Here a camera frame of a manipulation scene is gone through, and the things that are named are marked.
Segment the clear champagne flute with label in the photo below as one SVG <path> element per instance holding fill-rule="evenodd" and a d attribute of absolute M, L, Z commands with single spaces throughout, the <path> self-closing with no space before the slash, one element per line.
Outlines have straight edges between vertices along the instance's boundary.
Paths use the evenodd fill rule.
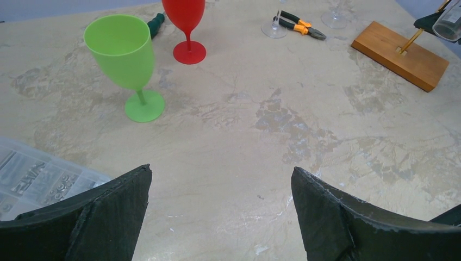
<path fill-rule="evenodd" d="M 432 29 L 434 34 L 443 40 L 460 40 L 460 0 L 447 2 Z"/>

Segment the gold wire glass rack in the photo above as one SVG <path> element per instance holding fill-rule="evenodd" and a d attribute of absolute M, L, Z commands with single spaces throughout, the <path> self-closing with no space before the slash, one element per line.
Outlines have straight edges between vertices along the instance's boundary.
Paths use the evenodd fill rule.
<path fill-rule="evenodd" d="M 443 1 L 442 5 L 435 11 L 435 13 L 442 12 L 450 3 L 451 0 Z M 407 48 L 423 33 L 424 29 L 418 29 L 418 31 L 401 47 L 399 54 L 403 54 Z"/>

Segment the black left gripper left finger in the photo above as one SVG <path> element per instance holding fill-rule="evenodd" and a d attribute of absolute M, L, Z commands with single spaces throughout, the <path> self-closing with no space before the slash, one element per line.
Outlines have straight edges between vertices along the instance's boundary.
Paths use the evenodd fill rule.
<path fill-rule="evenodd" d="M 131 260 L 152 182 L 141 165 L 103 185 L 1 222 L 1 260 Z"/>

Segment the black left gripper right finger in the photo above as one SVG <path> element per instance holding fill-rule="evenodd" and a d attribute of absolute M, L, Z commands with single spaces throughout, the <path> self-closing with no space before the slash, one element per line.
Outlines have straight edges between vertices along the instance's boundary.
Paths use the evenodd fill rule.
<path fill-rule="evenodd" d="M 460 260 L 460 206 L 429 221 L 377 207 L 301 167 L 291 190 L 308 260 Z"/>

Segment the wooden rack base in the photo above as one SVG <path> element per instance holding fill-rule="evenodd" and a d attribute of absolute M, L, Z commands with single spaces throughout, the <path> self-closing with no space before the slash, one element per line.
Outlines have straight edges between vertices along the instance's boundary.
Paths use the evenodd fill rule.
<path fill-rule="evenodd" d="M 397 32 L 373 21 L 354 39 L 351 47 L 430 92 L 438 85 L 449 61 L 414 42 L 403 54 L 399 54 L 407 41 Z"/>

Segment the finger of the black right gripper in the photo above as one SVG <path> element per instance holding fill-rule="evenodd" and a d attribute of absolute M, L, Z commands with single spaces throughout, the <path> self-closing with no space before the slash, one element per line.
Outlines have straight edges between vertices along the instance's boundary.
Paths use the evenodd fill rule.
<path fill-rule="evenodd" d="M 442 13 L 443 13 L 443 10 L 437 13 L 433 13 L 428 16 L 419 18 L 414 22 L 413 25 L 417 29 L 423 29 L 425 32 L 435 35 L 435 32 L 433 31 L 433 26 L 436 23 L 436 21 L 439 19 L 439 17 L 442 15 Z"/>

